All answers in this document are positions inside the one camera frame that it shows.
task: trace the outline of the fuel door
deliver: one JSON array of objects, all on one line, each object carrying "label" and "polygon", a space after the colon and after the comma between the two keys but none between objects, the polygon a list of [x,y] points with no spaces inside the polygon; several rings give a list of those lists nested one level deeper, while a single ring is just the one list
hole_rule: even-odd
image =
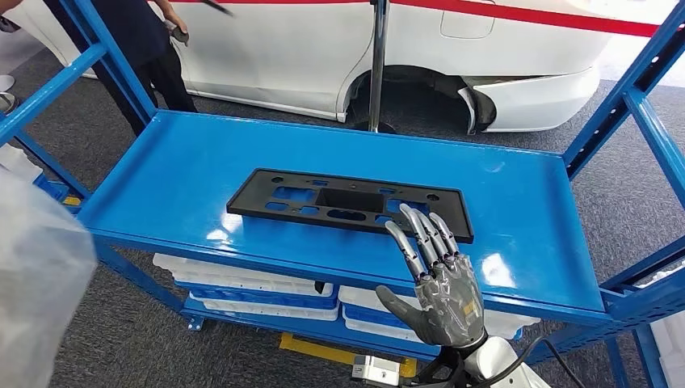
[{"label": "fuel door", "polygon": [[[478,1],[485,4],[494,4],[491,1]],[[440,33],[450,38],[481,39],[492,31],[494,18],[489,16],[469,15],[460,12],[443,12],[443,20],[440,24]]]}]

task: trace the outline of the metal pole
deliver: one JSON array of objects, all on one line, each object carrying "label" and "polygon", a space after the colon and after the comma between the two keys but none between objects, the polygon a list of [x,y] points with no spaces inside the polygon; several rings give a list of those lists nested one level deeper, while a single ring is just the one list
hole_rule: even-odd
[{"label": "metal pole", "polygon": [[378,133],[380,124],[380,87],[385,66],[385,33],[388,29],[388,0],[372,0],[373,63],[371,67],[371,96],[368,105],[368,130]]}]

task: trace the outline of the red stripe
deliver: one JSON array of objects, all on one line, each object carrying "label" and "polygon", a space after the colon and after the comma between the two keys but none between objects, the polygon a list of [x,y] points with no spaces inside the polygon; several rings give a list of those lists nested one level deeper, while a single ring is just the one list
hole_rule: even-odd
[{"label": "red stripe", "polygon": [[[171,2],[200,2],[200,0],[170,0]],[[216,0],[220,4],[348,4],[368,0]]]},{"label": "red stripe", "polygon": [[[171,0],[172,2],[198,2],[199,0]],[[221,4],[344,4],[368,2],[367,0],[216,0]],[[578,28],[581,30],[611,32],[622,35],[651,37],[659,26],[657,24],[628,22],[598,18],[594,16],[570,15],[559,12],[530,10],[517,6],[499,6],[496,4],[471,2],[469,0],[390,0],[405,6],[420,6],[441,11],[460,12],[462,14],[489,16],[498,19],[517,20],[520,22],[546,24],[549,26]]]}]

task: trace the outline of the gray carpet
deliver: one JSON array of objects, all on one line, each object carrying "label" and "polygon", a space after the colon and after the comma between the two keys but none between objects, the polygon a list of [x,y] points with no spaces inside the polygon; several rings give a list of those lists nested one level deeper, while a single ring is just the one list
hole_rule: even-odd
[{"label": "gray carpet", "polygon": [[[12,72],[17,78],[13,92],[29,96],[59,68],[44,50]],[[420,86],[388,86],[384,119],[404,134],[561,151],[612,86],[613,82],[603,82],[571,121],[541,133],[466,137],[454,130],[464,118],[449,114],[450,102]],[[685,89],[665,86],[651,95],[681,146],[685,144],[683,97]],[[201,112],[220,115],[336,124],[210,99],[195,99],[195,103]],[[26,130],[91,189],[133,140],[105,90],[89,79],[77,81]],[[683,234],[683,211],[632,121],[576,178],[574,193],[599,280]],[[153,267],[150,254],[124,253],[170,283],[167,273]],[[559,326],[544,322],[529,327],[521,343]],[[66,333],[51,386],[359,386],[349,381],[349,367],[279,350],[278,339],[275,332],[227,323],[209,323],[201,332],[189,332],[182,319],[99,268]],[[645,386],[632,342],[624,335],[620,345],[632,386]],[[588,387],[613,386],[602,344],[571,353],[568,359]],[[553,387],[572,386],[555,362],[535,369]]]}]

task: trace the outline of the white plastic sheet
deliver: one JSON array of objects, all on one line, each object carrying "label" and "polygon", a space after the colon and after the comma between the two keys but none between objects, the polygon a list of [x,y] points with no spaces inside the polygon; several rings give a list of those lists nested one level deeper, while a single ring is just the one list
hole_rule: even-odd
[{"label": "white plastic sheet", "polygon": [[48,385],[96,266],[90,234],[39,188],[0,167],[0,385]]}]

